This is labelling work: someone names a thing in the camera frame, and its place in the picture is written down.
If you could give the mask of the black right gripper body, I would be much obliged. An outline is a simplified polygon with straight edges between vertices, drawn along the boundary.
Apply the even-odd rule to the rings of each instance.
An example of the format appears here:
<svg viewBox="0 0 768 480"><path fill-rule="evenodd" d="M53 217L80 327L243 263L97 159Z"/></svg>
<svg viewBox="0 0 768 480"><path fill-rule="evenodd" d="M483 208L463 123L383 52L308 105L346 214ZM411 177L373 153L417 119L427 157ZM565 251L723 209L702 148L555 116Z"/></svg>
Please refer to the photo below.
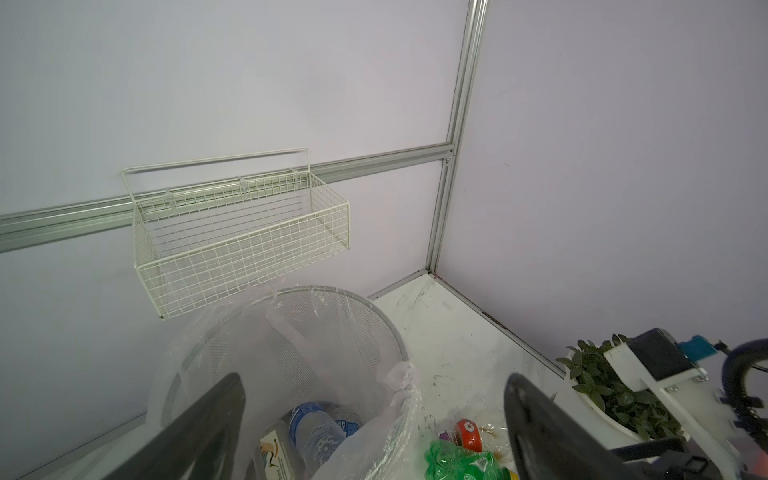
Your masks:
<svg viewBox="0 0 768 480"><path fill-rule="evenodd" d="M719 479L708 458L692 454L683 437L669 437L611 449L644 479Z"/></svg>

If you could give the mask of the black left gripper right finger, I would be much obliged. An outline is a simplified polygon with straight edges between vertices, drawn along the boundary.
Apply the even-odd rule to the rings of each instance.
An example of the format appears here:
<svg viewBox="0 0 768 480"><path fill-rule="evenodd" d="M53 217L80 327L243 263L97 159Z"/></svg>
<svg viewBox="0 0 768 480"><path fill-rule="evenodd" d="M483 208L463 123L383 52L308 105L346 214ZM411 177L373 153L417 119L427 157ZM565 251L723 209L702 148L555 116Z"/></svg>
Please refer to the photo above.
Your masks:
<svg viewBox="0 0 768 480"><path fill-rule="evenodd" d="M503 407L521 479L639 477L525 376L513 373L508 377Z"/></svg>

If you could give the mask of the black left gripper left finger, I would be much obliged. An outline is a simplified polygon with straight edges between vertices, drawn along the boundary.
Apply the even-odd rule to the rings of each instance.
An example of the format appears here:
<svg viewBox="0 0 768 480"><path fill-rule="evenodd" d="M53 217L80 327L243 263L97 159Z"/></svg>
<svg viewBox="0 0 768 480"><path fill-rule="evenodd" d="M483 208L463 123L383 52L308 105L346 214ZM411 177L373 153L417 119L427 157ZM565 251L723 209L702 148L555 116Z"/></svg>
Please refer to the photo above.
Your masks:
<svg viewBox="0 0 768 480"><path fill-rule="evenodd" d="M108 479L230 479L246 394L232 372Z"/></svg>

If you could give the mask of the clear bottle white yellow label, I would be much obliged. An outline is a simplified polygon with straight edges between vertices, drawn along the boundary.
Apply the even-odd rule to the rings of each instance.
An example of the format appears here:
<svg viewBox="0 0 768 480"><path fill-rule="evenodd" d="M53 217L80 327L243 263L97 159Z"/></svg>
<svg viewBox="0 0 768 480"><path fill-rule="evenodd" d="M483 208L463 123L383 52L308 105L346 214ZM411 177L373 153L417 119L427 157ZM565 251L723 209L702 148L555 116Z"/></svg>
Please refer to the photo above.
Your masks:
<svg viewBox="0 0 768 480"><path fill-rule="evenodd" d="M290 441L277 427L271 428L260 437L258 454L260 463L256 473L259 479L295 480L298 478Z"/></svg>

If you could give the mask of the clear bottle blue label front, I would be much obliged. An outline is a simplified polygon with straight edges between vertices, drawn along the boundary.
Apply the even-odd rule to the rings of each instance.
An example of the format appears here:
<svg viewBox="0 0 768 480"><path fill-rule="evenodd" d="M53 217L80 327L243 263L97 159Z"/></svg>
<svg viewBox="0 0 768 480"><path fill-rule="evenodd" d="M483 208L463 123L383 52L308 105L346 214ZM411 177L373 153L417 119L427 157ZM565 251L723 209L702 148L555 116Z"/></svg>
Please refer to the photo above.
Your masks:
<svg viewBox="0 0 768 480"><path fill-rule="evenodd" d="M323 404L306 402L291 411L288 432L305 473L312 476L362 426L359 415L349 407L329 404L327 409Z"/></svg>

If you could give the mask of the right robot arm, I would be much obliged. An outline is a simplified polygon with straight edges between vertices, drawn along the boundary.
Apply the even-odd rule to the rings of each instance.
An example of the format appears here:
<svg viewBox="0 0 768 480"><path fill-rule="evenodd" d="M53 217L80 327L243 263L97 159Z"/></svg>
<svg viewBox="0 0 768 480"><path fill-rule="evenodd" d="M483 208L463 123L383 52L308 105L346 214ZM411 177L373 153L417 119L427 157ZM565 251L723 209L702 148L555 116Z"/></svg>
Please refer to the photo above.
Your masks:
<svg viewBox="0 0 768 480"><path fill-rule="evenodd" d="M661 402L718 478L752 475L731 439L743 432L767 450L767 418L759 413L767 399L748 390L750 373L767 360L765 339L730 350L700 335L678 342L654 329L614 346L604 357L626 387Z"/></svg>

